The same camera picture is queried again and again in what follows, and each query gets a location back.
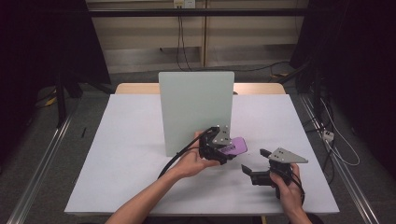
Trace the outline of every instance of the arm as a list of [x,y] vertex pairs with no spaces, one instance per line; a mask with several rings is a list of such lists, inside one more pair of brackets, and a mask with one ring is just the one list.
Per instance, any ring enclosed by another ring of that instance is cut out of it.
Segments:
[[[291,168],[295,175],[300,178],[300,169],[297,164],[291,164]],[[288,186],[283,181],[282,177],[274,173],[270,174],[271,179],[279,186],[280,202],[283,207],[285,215],[289,218],[292,224],[308,224],[311,223],[306,215],[301,201],[300,189],[291,182]]]
[[206,167],[215,165],[219,165],[219,162],[203,160],[198,149],[191,149],[173,168],[120,207],[106,224],[142,223],[149,211],[179,179],[197,175]]

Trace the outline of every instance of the purple object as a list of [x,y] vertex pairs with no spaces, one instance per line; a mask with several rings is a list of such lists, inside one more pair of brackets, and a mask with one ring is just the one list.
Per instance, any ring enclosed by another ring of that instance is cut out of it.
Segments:
[[226,147],[219,149],[220,152],[226,155],[239,155],[248,151],[247,144],[243,137],[233,138],[232,143]]

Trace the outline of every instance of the white tabletop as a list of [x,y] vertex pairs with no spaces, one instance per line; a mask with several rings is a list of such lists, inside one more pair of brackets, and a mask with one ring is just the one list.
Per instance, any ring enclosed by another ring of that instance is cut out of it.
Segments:
[[[300,164],[304,210],[339,212],[288,95],[235,95],[231,137],[242,136],[248,152],[177,182],[152,216],[256,216],[282,213],[271,187],[252,186],[241,164],[268,170],[259,149],[283,147],[309,160]],[[158,177],[165,157],[160,95],[111,95],[91,150],[65,212],[107,215]]]

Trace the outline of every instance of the human hand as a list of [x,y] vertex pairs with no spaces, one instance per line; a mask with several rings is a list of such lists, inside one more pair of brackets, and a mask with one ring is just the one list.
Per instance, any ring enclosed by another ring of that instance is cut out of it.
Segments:
[[[297,164],[292,163],[291,169],[294,173],[294,177],[298,177],[300,179],[300,168]],[[302,205],[302,193],[300,188],[293,182],[287,186],[283,181],[282,177],[275,173],[270,173],[271,179],[276,183],[279,187],[280,192],[280,202],[282,204],[283,211],[285,215],[288,216],[290,222],[295,223],[311,223],[309,218],[307,217],[303,205]]]
[[220,165],[219,161],[208,161],[202,159],[199,154],[199,143],[196,141],[190,150],[185,152],[177,164],[171,169],[176,171],[180,178],[197,175],[207,167]]

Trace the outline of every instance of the gray floor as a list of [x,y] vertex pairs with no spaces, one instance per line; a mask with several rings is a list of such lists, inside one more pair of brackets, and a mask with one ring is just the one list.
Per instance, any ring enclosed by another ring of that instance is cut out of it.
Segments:
[[[274,61],[287,60],[292,53],[292,46],[274,46],[271,50],[261,52],[254,48],[238,49],[216,49],[216,59],[214,65],[230,66],[232,70],[243,70],[261,67],[263,64],[270,64]],[[198,59],[196,49],[187,49],[189,58]],[[131,52],[122,50],[119,52],[105,52],[106,62],[111,71],[112,87],[116,87],[121,82],[150,82],[158,80],[158,71],[177,70],[175,63],[176,51],[174,49],[151,49],[147,51],[139,50]],[[195,60],[195,68],[200,65]],[[272,73],[288,73],[291,68],[286,64],[280,64],[273,68]],[[267,82],[271,77],[270,69],[262,69],[254,72],[235,72],[238,82]],[[76,113],[73,115],[64,140],[60,144],[57,154],[50,164],[40,190],[35,196],[35,200],[29,213],[25,217],[24,223],[104,223],[107,217],[73,217],[63,212],[67,204],[68,197],[74,187],[76,178],[90,149],[96,129],[106,108],[108,96],[89,86],[82,86],[84,95],[81,99],[67,98],[69,109],[73,105],[78,105]],[[290,95],[297,113],[302,122],[310,120],[300,95],[296,93],[294,83],[288,82],[285,86],[287,94]],[[361,164],[349,167],[350,172],[355,177],[361,190],[373,207],[380,223],[394,223],[396,220],[396,182],[388,172],[376,161],[366,144],[352,132],[352,127],[348,123],[336,102],[332,104],[334,110],[335,124],[352,145],[361,158]],[[50,139],[55,132],[57,124],[56,105],[37,109],[32,123],[20,145],[14,150],[13,155],[3,167],[4,172],[0,175],[0,223],[6,223],[11,215],[18,199],[21,197],[27,183],[35,172],[43,154],[45,153]],[[313,129],[312,124],[305,126],[307,130]],[[319,162],[322,164],[326,158],[326,151],[318,133],[309,132],[307,137],[317,154]],[[336,145],[347,161],[356,160],[348,145],[335,136]],[[329,164],[325,170],[325,175],[332,175],[332,167]],[[335,178],[330,184],[332,193],[340,208],[340,213],[321,217],[325,223],[365,223],[357,209],[355,202],[350,196],[344,181],[335,171]],[[218,218],[216,223],[250,223],[247,217],[225,217]],[[284,216],[267,217],[268,223],[287,223]],[[195,219],[192,223],[208,223],[207,220]]]

